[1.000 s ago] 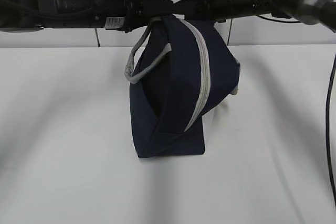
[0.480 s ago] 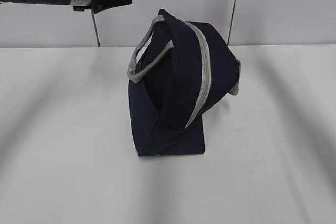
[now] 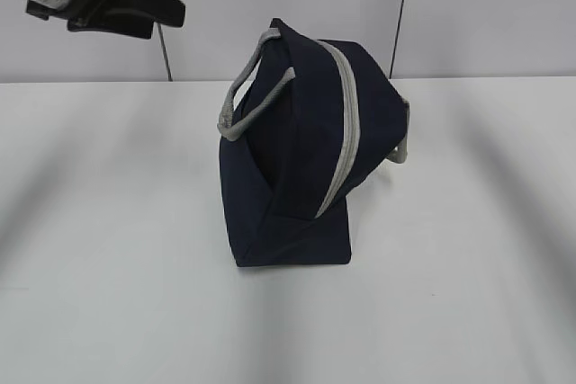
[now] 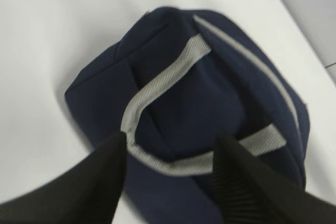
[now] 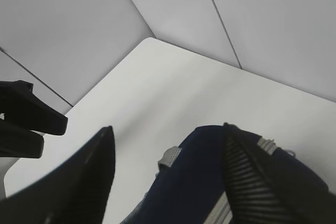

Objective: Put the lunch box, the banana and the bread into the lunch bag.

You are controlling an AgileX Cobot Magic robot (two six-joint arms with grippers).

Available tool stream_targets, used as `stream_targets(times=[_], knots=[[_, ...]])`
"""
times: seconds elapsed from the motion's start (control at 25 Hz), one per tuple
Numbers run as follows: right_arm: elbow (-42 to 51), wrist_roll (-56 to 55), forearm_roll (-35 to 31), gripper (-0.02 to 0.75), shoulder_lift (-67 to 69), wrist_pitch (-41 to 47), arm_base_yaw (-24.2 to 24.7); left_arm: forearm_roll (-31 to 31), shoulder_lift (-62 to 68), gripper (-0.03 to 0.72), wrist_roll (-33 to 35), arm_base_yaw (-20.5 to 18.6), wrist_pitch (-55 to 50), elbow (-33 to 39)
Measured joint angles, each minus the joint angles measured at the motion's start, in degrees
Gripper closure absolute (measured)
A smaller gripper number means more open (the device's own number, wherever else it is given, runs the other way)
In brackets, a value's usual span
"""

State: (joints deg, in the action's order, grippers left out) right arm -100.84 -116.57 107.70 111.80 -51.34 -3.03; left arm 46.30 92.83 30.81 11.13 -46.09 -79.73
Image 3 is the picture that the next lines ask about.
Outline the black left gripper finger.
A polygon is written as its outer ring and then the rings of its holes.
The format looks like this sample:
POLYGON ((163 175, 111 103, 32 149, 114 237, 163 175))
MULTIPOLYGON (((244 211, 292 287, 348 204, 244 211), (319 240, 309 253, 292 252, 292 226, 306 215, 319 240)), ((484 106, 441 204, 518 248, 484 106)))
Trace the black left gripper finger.
POLYGON ((157 23, 183 27, 185 4, 181 0, 75 0, 67 29, 149 38, 157 23))

